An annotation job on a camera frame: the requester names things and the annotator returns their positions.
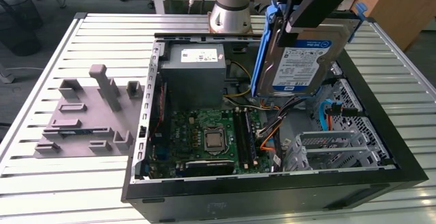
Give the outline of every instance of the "yellow wire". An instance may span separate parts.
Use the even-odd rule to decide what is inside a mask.
[[[231,63],[234,63],[235,65],[238,65],[238,66],[241,67],[241,69],[243,69],[243,71],[247,73],[250,79],[253,80],[253,75],[251,75],[251,73],[247,71],[247,69],[245,68],[245,66],[241,65],[241,64],[239,64],[238,62],[235,62],[235,61],[231,61]],[[249,90],[245,91],[243,93],[225,95],[225,97],[238,97],[238,96],[243,96],[243,95],[249,94],[251,90],[253,90],[253,89],[249,87]]]

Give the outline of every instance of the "hard drive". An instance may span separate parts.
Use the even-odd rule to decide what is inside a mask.
[[[259,97],[307,96],[317,93],[359,24],[358,19],[323,21],[315,29],[305,29],[293,47],[275,47],[257,61],[253,95]],[[273,30],[270,50],[279,29]]]

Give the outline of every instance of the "hard drive label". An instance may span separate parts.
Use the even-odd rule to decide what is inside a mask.
[[[318,59],[333,46],[330,40],[298,40],[282,56],[273,87],[281,91],[299,91],[311,84],[319,70]]]

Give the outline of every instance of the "aluminum slotted table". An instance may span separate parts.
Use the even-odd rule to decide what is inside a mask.
[[[127,156],[35,159],[63,78],[89,77],[106,64],[118,85],[146,84],[157,32],[207,33],[207,16],[89,14],[67,30],[10,132],[0,144],[2,223],[147,223],[121,202]],[[253,18],[262,33],[265,17]],[[436,91],[375,23],[366,22],[347,52],[430,180],[395,191],[353,210],[207,221],[207,223],[434,223],[436,220]]]

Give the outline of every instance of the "desk leg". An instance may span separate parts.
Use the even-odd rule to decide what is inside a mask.
[[[166,14],[165,1],[166,0],[154,0],[155,8],[157,8],[157,14]]]

